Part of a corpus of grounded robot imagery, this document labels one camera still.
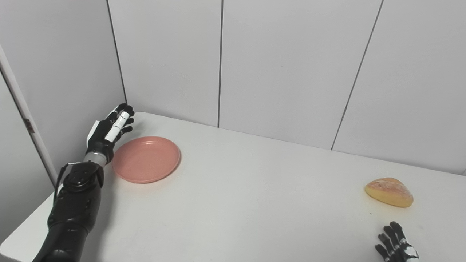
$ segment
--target white table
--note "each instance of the white table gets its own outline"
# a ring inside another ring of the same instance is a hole
[[[466,177],[263,138],[148,113],[118,146],[141,136],[178,145],[179,167],[151,184],[106,167],[96,228],[83,262],[377,262],[373,246],[399,222],[423,262],[464,261]],[[401,180],[410,208],[364,186]],[[1,245],[30,262],[47,233],[52,197]]]

